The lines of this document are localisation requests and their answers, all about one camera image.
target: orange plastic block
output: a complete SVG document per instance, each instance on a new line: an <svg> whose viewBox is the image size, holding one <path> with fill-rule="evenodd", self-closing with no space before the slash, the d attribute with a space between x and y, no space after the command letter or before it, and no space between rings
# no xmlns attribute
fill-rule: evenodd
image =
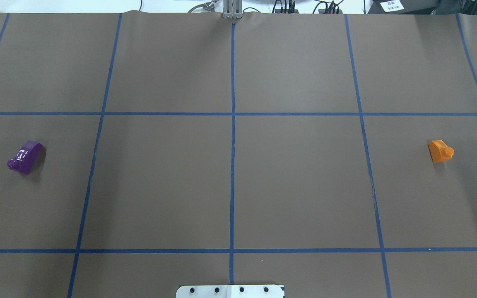
<svg viewBox="0 0 477 298"><path fill-rule="evenodd" d="M452 159L452 155L454 155L454 149L448 147L441 140L430 141L428 148L430 148L430 155L434 162L445 162Z"/></svg>

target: purple knob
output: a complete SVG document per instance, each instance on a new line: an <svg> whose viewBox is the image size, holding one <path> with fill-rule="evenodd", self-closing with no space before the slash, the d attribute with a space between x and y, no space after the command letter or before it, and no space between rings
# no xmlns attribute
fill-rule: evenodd
<svg viewBox="0 0 477 298"><path fill-rule="evenodd" d="M28 141L17 152L15 158L7 162L8 168L10 170L18 171L21 174L28 175L41 149L42 144Z"/></svg>

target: metal bracket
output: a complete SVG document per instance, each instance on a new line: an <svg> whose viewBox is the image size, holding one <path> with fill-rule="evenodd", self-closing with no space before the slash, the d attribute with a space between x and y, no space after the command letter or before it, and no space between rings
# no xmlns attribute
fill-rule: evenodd
<svg viewBox="0 0 477 298"><path fill-rule="evenodd" d="M281 285L181 286L176 298L284 298Z"/></svg>
<svg viewBox="0 0 477 298"><path fill-rule="evenodd" d="M242 19L242 0L224 0L224 19Z"/></svg>

